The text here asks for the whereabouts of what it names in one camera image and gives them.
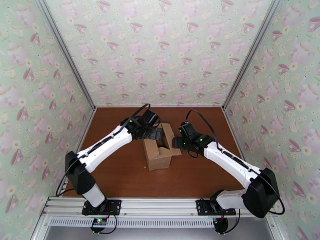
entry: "open cardboard box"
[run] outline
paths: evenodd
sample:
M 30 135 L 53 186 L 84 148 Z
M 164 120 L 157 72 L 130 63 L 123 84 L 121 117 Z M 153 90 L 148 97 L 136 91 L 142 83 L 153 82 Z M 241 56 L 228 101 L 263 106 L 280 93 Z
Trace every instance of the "open cardboard box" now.
M 168 168 L 172 156 L 181 156 L 180 149 L 172 147 L 174 135 L 170 124 L 160 123 L 158 128 L 163 129 L 160 141 L 143 140 L 144 153 L 146 154 L 149 171 Z

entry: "black mounting plate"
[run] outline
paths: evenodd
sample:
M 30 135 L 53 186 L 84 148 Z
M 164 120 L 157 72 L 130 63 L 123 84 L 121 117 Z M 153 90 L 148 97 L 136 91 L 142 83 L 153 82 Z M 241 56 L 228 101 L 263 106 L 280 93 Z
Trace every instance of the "black mounting plate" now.
M 215 211 L 212 209 L 210 200 L 196 200 L 198 216 L 235 216 L 235 209 L 222 209 Z
M 106 210 L 102 211 L 102 212 L 97 212 L 92 205 L 86 201 L 84 203 L 84 206 L 82 208 L 82 214 L 85 216 L 88 215 L 115 215 L 118 216 L 120 214 L 120 209 L 121 209 L 121 200 L 108 200 L 106 203 Z

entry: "wall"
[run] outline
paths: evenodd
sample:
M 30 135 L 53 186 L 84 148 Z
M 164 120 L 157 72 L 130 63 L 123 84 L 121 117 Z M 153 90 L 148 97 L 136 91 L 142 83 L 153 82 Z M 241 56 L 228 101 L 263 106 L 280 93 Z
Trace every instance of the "wall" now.
M 285 0 L 227 107 L 245 158 L 276 173 L 299 240 L 320 239 L 319 2 Z
M 272 0 L 46 0 L 98 106 L 224 102 Z
M 0 25 L 0 239 L 28 239 L 91 111 L 33 0 Z

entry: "ventilated metal panel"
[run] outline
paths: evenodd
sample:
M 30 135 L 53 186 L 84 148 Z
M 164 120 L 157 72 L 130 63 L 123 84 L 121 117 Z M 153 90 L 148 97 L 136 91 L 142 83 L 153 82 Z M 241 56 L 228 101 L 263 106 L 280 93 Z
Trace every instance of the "ventilated metal panel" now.
M 91 227 L 94 218 L 86 217 L 53 217 L 50 226 Z M 110 218 L 106 227 L 114 227 L 116 221 Z M 117 228 L 212 228 L 212 218 L 124 218 L 118 219 Z

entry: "wooden tabletop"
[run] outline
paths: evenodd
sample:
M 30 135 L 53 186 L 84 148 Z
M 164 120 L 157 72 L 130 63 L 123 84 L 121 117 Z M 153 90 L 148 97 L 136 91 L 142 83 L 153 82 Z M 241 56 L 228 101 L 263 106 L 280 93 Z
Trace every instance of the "wooden tabletop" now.
M 175 136 L 190 109 L 196 109 L 208 120 L 219 142 L 240 156 L 228 124 L 220 108 L 152 108 L 161 122 L 171 124 Z M 85 149 L 109 134 L 137 108 L 98 108 L 82 146 Z M 195 129 L 211 135 L 210 129 L 196 114 L 188 119 Z M 133 141 L 104 160 L 92 173 L 106 197 L 195 197 L 209 198 L 219 189 L 238 190 L 242 186 L 216 163 L 199 156 L 197 159 L 182 151 L 173 156 L 169 168 L 148 171 L 141 140 Z M 77 196 L 70 191 L 64 196 Z

